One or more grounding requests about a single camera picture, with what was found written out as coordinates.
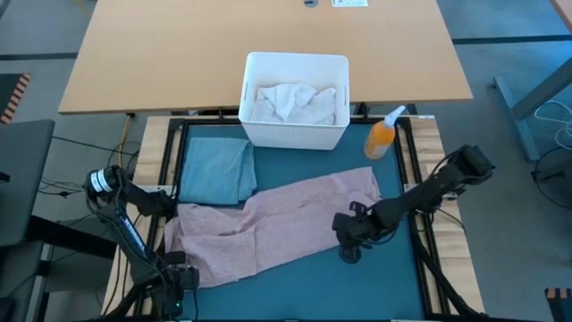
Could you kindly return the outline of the hazard striped black box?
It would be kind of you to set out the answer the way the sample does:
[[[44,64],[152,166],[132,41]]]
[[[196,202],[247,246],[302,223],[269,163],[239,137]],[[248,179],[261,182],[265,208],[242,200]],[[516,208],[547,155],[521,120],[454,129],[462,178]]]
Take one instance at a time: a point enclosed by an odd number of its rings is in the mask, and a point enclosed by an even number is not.
[[[572,322],[572,289],[546,288],[544,294],[554,322]]]

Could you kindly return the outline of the light blue denim jeans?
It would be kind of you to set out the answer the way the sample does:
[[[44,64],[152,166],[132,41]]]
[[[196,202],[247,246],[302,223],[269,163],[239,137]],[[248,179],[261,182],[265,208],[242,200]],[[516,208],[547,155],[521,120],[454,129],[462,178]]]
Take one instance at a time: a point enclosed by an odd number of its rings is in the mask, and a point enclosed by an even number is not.
[[[180,180],[180,202],[236,206],[256,190],[254,147],[249,140],[189,140]]]

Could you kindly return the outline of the large white cloth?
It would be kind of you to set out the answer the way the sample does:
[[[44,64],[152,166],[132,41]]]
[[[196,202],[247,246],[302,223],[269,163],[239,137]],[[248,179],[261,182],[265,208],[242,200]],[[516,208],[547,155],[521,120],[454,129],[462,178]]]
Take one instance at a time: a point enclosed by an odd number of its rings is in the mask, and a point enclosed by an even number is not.
[[[316,89],[316,94],[291,124],[334,125],[337,103],[335,88]]]

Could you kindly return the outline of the tan wooden desk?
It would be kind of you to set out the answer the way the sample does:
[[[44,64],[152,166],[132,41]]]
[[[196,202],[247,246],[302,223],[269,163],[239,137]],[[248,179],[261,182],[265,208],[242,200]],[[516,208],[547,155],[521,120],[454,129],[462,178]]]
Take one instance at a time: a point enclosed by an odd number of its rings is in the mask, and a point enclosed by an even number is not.
[[[355,101],[473,96],[437,0],[97,0],[59,111],[235,106],[260,51],[344,55]]]

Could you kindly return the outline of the pink garment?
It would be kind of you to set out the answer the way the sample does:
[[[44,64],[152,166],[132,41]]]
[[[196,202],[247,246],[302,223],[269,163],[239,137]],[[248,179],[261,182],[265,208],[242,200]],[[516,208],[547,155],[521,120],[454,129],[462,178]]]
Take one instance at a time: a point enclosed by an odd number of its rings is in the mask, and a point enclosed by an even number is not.
[[[368,166],[261,191],[241,209],[180,204],[165,249],[185,253],[200,287],[233,283],[336,246],[334,216],[380,198]]]

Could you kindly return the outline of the orange spray bottle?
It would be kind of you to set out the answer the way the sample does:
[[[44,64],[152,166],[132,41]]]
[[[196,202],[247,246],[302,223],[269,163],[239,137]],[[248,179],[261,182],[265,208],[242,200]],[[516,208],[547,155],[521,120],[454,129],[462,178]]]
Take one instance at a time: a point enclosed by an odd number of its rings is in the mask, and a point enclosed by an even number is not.
[[[368,158],[376,160],[385,155],[396,136],[395,124],[406,109],[405,106],[397,107],[372,127],[364,146],[364,152]]]

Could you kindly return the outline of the white plastic laundry bin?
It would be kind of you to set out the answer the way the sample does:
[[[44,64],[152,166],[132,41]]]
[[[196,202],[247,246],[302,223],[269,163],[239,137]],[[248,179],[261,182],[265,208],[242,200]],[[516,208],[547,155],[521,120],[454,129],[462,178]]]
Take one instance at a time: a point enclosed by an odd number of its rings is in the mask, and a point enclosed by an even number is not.
[[[303,83],[318,90],[335,88],[334,125],[260,123],[249,120],[257,89]],[[343,55],[251,52],[247,56],[239,119],[257,147],[332,150],[349,125],[349,61]]]

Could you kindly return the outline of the grey desk leg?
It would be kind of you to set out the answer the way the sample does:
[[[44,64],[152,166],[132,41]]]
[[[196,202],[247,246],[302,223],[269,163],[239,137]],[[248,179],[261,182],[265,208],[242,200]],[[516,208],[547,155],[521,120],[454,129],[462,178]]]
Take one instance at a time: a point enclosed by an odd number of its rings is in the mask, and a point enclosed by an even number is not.
[[[492,79],[492,87],[500,95],[500,108],[505,114],[509,128],[528,161],[537,161],[540,155],[530,128],[526,123],[526,118],[571,84],[572,58],[569,58],[519,100],[514,99],[509,86],[502,77],[495,76]]]

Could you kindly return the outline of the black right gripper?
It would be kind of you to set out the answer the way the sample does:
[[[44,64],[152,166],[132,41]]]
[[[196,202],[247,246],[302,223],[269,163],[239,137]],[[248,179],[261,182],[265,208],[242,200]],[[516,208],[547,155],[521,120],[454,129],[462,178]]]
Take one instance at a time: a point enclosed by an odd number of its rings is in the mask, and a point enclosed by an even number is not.
[[[390,237],[390,231],[377,227],[374,217],[367,213],[356,213],[354,216],[336,213],[332,229],[345,250],[360,247],[371,249],[374,245],[385,243]]]

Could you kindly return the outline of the black aluminium table frame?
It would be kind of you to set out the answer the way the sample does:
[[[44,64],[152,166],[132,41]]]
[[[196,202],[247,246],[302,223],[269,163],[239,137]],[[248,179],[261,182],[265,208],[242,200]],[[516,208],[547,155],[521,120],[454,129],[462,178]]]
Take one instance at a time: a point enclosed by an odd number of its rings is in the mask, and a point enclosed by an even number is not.
[[[135,182],[171,184],[175,174],[175,158],[181,153],[182,122],[197,125],[202,121],[220,120],[214,116],[153,116],[147,120],[139,161],[135,167]],[[420,182],[428,177],[430,168],[445,155],[436,119],[432,115],[405,115],[398,122],[396,154],[400,162],[400,179],[405,183]],[[461,226],[458,202],[444,200],[442,209],[431,222],[417,216],[410,222],[410,232],[417,235],[428,248],[436,265],[440,266],[452,287],[471,308],[484,312],[482,295],[477,283],[466,234]],[[132,286],[126,275],[127,259],[119,250],[115,252],[109,277],[103,311],[115,309],[122,300],[122,293]],[[425,283],[422,295],[428,301],[424,308],[431,314],[457,315],[452,301],[444,289],[436,283],[429,268],[416,262],[417,272]]]

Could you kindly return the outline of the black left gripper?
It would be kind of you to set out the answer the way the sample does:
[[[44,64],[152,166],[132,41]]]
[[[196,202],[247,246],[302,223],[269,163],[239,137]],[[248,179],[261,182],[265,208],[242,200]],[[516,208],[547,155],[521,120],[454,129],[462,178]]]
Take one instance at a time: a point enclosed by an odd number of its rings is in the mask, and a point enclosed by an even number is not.
[[[183,315],[186,292],[195,292],[199,287],[200,274],[196,267],[170,265],[166,268],[162,290],[156,299],[157,316],[160,320],[171,320]]]

